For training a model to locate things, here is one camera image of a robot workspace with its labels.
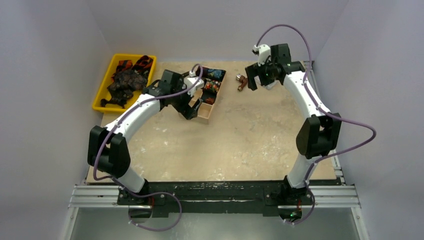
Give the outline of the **dark orange floral tie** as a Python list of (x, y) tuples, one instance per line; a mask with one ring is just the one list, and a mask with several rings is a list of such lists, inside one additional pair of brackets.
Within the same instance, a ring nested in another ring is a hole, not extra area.
[(213, 105), (215, 103), (215, 101), (216, 101), (216, 98), (215, 97), (210, 97), (210, 96), (205, 96), (205, 97), (202, 97), (202, 100), (206, 104)]

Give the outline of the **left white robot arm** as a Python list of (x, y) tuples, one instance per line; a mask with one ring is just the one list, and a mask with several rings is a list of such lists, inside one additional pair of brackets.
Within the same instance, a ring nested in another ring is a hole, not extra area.
[(198, 116), (202, 100), (190, 105), (196, 91), (205, 83), (203, 67), (196, 64), (186, 77), (164, 70), (161, 79), (142, 90), (136, 102), (116, 120), (104, 127), (94, 126), (89, 133), (87, 162), (93, 167), (93, 178), (100, 180), (97, 172), (106, 173), (129, 191), (129, 197), (138, 205), (149, 199), (148, 181), (131, 167), (128, 143), (134, 134), (163, 108), (172, 106), (185, 119)]

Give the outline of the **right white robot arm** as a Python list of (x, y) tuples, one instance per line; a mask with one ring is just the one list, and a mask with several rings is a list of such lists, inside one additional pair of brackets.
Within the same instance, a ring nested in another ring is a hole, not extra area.
[(258, 60), (245, 68), (248, 88), (255, 91), (258, 86), (279, 82), (294, 98), (304, 118), (295, 138), (297, 159), (278, 193), (284, 202), (292, 204), (306, 195), (317, 161), (336, 148), (341, 121), (329, 116), (330, 110), (308, 87), (308, 73), (301, 62), (292, 61), (288, 44), (255, 45), (252, 52)]

